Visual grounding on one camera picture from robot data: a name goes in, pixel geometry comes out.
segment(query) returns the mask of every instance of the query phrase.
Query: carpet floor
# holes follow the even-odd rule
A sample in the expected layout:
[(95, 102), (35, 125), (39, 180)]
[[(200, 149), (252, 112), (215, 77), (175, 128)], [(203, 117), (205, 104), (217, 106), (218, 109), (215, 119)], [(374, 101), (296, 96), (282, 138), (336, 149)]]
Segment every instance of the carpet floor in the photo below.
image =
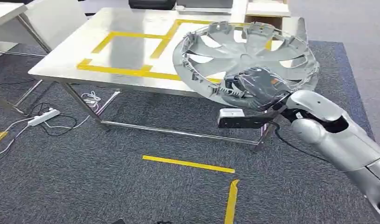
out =
[[(321, 71), (317, 92), (346, 109), (370, 136), (371, 128), (342, 43), (310, 42)], [(19, 45), (18, 51), (40, 53)], [(0, 57), (0, 83), (30, 80), (37, 59)], [(14, 100), (32, 83), (0, 85), (0, 96)], [(114, 89), (73, 85), (78, 93), (94, 90), (106, 100)], [(44, 82), (24, 103), (54, 104), (79, 121), (87, 114), (59, 84)], [(105, 119), (180, 129), (195, 133), (256, 139), (257, 130), (218, 130), (223, 106), (205, 98), (185, 98), (123, 91)], [(0, 131), (23, 117), (0, 106)], [(52, 125), (69, 126), (57, 118)], [(18, 125), (0, 142), (3, 150)], [(50, 134), (62, 130), (47, 129)], [(282, 135), (314, 152), (282, 124)], [(145, 161), (143, 155), (235, 169), (223, 173)], [(92, 119), (65, 135), (53, 137), (29, 128), (0, 160), (0, 224), (222, 224), (230, 183), (239, 180), (237, 224), (376, 223), (366, 200), (332, 165), (289, 148), (272, 136), (260, 151), (252, 146), (190, 138), (123, 127), (104, 130)]]

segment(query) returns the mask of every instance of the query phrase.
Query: table leg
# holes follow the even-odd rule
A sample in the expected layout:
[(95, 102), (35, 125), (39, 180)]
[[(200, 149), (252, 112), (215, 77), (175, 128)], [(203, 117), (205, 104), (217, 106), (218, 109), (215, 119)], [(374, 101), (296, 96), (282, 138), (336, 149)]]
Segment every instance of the table leg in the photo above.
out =
[(24, 93), (24, 95), (20, 97), (20, 99), (17, 101), (17, 103), (14, 104), (14, 106), (18, 107), (42, 82), (43, 80), (39, 80), (35, 85), (33, 85), (27, 92)]
[(102, 120), (85, 102), (84, 100), (77, 94), (77, 92), (70, 86), (69, 83), (61, 83), (62, 87), (68, 92), (74, 99), (77, 101), (77, 103), (91, 116), (93, 117), (98, 123), (101, 123)]
[(222, 137), (222, 136), (217, 136), (217, 135), (189, 133), (189, 132), (176, 131), (176, 130), (171, 130), (171, 129), (164, 129), (164, 128), (157, 128), (157, 127), (149, 127), (149, 126), (141, 126), (141, 125), (133, 125), (133, 124), (126, 124), (126, 123), (118, 123), (118, 122), (113, 122), (113, 121), (101, 120), (99, 115), (114, 100), (114, 98), (117, 97), (117, 95), (120, 93), (119, 91), (114, 92), (114, 94), (106, 101), (106, 103), (97, 112), (94, 112), (90, 107), (88, 107), (88, 105), (83, 101), (83, 99), (81, 99), (81, 97), (70, 86), (69, 83), (61, 83), (61, 85), (75, 99), (75, 101), (77, 101), (79, 103), (79, 105), (90, 116), (92, 116), (99, 124), (102, 124), (102, 125), (123, 126), (123, 127), (136, 128), (136, 129), (141, 129), (141, 130), (148, 130), (148, 131), (155, 131), (155, 132), (162, 132), (162, 133), (180, 134), (180, 135), (186, 135), (186, 136), (191, 136), (191, 137), (200, 137), (200, 138), (207, 138), (207, 139), (214, 139), (214, 140), (224, 140), (224, 141), (231, 141), (231, 142), (249, 144), (249, 145), (258, 145), (259, 144), (259, 141), (243, 140), (243, 139)]
[(28, 24), (26, 15), (21, 13), (17, 16), (18, 21), (21, 25), (29, 32), (29, 34), (34, 38), (34, 40), (47, 52), (50, 53), (52, 48), (46, 44), (46, 42), (37, 34), (31, 25)]
[[(29, 32), (29, 34), (34, 38), (34, 40), (47, 52), (51, 52), (51, 48), (45, 43), (45, 41), (37, 34), (37, 32), (30, 26), (26, 20), (26, 16), (24, 14), (20, 14), (17, 16), (18, 21), (20, 24)], [(27, 53), (16, 53), (16, 52), (0, 52), (2, 54), (8, 54), (8, 55), (17, 55), (17, 56), (30, 56), (30, 57), (38, 57), (43, 58), (43, 55), (35, 55), (35, 54), (27, 54)], [(26, 113), (18, 108), (18, 106), (43, 82), (43, 80), (39, 80), (36, 84), (34, 84), (30, 89), (28, 89), (24, 95), (20, 97), (20, 99), (15, 103), (12, 104), (6, 100), (0, 100), (0, 102), (4, 106), (9, 106), (11, 108), (14, 108), (17, 112), (26, 115)]]

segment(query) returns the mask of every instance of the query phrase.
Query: metal table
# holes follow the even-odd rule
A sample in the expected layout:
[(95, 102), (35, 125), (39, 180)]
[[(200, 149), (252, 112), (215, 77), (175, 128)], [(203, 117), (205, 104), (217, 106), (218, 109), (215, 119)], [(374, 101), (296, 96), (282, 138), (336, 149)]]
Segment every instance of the metal table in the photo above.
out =
[[(106, 121), (100, 115), (119, 94), (115, 92), (93, 112), (69, 83), (200, 97), (180, 81), (172, 51), (183, 36), (211, 21), (243, 22), (247, 1), (234, 1), (234, 14), (180, 14), (176, 11), (103, 8), (74, 32), (29, 74), (59, 82), (98, 123), (258, 145), (260, 140), (186, 133)], [(221, 79), (222, 75), (212, 78)]]
[[(26, 10), (27, 10), (27, 7), (22, 3), (0, 2), (0, 26), (12, 19), (18, 19), (20, 24), (29, 32), (29, 34), (36, 40), (36, 42), (47, 53), (49, 53), (51, 51), (51, 48), (41, 39), (41, 37), (36, 33), (36, 31), (32, 28), (32, 26), (27, 22), (26, 16), (24, 15), (24, 12)], [(0, 54), (44, 58), (43, 55), (34, 55), (34, 54), (7, 52), (7, 51), (0, 51)], [(19, 113), (25, 115), (25, 112), (20, 110), (18, 106), (33, 92), (33, 90), (35, 90), (42, 83), (42, 81), (43, 80), (37, 81), (14, 104), (4, 99), (0, 99), (0, 103), (2, 103), (3, 105), (7, 105), (10, 108), (14, 108)]]

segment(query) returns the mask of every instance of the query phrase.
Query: power strip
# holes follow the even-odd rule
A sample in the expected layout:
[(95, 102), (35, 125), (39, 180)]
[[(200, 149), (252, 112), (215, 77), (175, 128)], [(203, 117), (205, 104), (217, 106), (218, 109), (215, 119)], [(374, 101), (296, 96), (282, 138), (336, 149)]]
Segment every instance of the power strip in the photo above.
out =
[(59, 112), (59, 110), (53, 109), (53, 110), (46, 112), (40, 116), (35, 116), (34, 119), (28, 121), (28, 125), (29, 126), (36, 126), (36, 125), (38, 125), (38, 124), (40, 124), (46, 120), (49, 120), (55, 116), (58, 116), (60, 113), (61, 112)]

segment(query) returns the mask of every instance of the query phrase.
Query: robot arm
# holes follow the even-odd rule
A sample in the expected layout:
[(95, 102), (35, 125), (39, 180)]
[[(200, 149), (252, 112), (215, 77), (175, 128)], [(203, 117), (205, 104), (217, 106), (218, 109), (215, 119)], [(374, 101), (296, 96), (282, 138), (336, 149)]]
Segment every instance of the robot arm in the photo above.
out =
[(294, 92), (286, 106), (291, 113), (282, 115), (291, 120), (293, 132), (344, 172), (380, 218), (380, 146), (346, 111), (315, 92)]
[(219, 117), (220, 128), (260, 128), (278, 115), (291, 122), (294, 133), (344, 172), (367, 198), (380, 218), (380, 146), (348, 113), (312, 91), (291, 91), (266, 68), (254, 67), (225, 77), (225, 86), (242, 91), (222, 98), (238, 107), (270, 112), (253, 116)]

